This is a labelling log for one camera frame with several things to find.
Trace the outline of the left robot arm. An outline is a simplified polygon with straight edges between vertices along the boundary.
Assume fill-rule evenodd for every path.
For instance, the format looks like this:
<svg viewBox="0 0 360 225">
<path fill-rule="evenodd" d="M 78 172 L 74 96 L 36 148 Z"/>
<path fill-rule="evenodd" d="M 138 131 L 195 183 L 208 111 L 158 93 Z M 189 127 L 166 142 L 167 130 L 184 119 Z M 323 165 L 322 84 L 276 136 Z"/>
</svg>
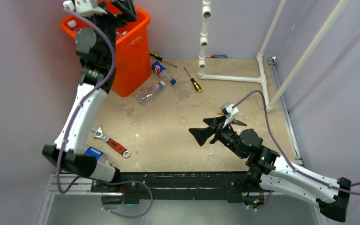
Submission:
<svg viewBox="0 0 360 225">
<path fill-rule="evenodd" d="M 76 97 L 67 121 L 52 145 L 45 145 L 42 154 L 58 170 L 85 178 L 103 181 L 110 192 L 121 186 L 117 169 L 87 155 L 86 142 L 94 118 L 106 99 L 115 78 L 116 31 L 137 20 L 130 0 L 113 0 L 116 13 L 107 3 L 96 0 L 66 0 L 63 8 L 86 23 L 75 35 L 76 54 L 82 66 Z"/>
</svg>

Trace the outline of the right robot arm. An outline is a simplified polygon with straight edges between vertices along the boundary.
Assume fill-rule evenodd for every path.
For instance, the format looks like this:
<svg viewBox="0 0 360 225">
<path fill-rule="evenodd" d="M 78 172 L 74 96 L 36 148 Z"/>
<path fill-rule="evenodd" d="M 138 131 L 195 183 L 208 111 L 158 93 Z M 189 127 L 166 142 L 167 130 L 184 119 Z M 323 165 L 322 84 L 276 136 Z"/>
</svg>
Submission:
<svg viewBox="0 0 360 225">
<path fill-rule="evenodd" d="M 351 181 L 329 178 L 293 162 L 287 162 L 277 151 L 263 145 L 263 139 L 252 129 L 241 133 L 225 125 L 225 116 L 205 118 L 206 128 L 190 128 L 189 132 L 200 146 L 219 141 L 249 168 L 244 184 L 247 189 L 258 188 L 298 198 L 317 207 L 320 213 L 337 222 L 345 222 Z"/>
</svg>

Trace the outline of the Pepsi bottle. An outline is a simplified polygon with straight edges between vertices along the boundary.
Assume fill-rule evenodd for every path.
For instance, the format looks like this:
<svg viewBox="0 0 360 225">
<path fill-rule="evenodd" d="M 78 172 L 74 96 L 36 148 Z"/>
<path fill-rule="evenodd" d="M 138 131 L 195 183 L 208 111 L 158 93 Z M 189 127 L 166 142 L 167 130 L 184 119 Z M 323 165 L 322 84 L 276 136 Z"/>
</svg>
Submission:
<svg viewBox="0 0 360 225">
<path fill-rule="evenodd" d="M 155 61 L 151 65 L 151 69 L 155 72 L 159 77 L 169 77 L 169 70 L 164 67 L 159 61 Z"/>
</svg>

